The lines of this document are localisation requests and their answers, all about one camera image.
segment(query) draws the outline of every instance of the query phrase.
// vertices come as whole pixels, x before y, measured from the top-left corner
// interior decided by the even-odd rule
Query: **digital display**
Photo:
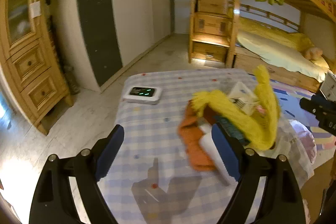
[[[130,95],[144,96],[144,97],[153,97],[156,89],[153,88],[140,88],[135,86],[132,88]]]

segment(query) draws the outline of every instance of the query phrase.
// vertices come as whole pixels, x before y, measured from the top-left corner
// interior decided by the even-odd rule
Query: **tablecloth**
[[[219,88],[225,77],[234,77],[252,90],[256,85],[240,69],[153,72],[126,80],[123,91],[130,85],[160,86],[164,90],[157,105],[121,99],[118,107],[115,124],[124,127],[124,143],[98,186],[120,224],[217,223],[236,185],[226,185],[217,171],[193,170],[177,126],[192,94]],[[287,157],[302,186],[314,172],[302,143],[282,116],[278,136],[291,145]],[[264,184],[265,179],[261,178],[246,223],[255,218]]]

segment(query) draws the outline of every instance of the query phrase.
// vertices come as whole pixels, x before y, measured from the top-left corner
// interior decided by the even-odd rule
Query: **silver bolt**
[[[279,160],[281,160],[282,162],[285,162],[287,160],[286,156],[281,154],[279,155]]]
[[[48,158],[49,161],[54,161],[55,159],[56,159],[55,154],[50,155],[49,158]]]
[[[247,148],[247,149],[245,150],[245,153],[248,154],[249,156],[253,156],[253,155],[254,155],[254,150],[251,149],[251,148]]]
[[[88,148],[85,148],[81,151],[81,155],[84,156],[84,157],[88,156],[90,153],[91,153],[91,150],[88,149]]]

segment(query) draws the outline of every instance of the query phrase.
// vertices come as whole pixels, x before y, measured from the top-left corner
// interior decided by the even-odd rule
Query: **tile floor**
[[[188,63],[188,35],[174,35],[134,64],[103,93],[82,89],[75,96],[73,107],[44,136],[20,114],[6,114],[0,119],[0,178],[1,191],[10,202],[21,222],[28,224],[29,211],[39,174],[48,155],[76,155],[91,148],[106,137],[114,127],[115,115],[124,81],[143,72],[218,67],[218,62],[193,60]],[[89,223],[81,203],[76,180],[70,180],[81,220]]]

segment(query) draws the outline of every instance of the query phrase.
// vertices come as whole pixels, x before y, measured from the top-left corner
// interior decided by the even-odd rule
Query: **table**
[[[256,85],[240,69],[153,72],[127,79],[125,87],[161,86],[164,90],[157,105],[123,100],[119,104],[115,123],[124,127],[125,140],[108,175],[98,185],[120,224],[217,223],[236,185],[225,185],[217,171],[193,170],[177,126],[192,94],[219,88],[225,77],[235,77],[252,90]],[[278,136],[291,144],[287,156],[302,186],[314,172],[302,143],[284,117],[278,123]],[[261,178],[246,223],[255,218],[264,184]]]

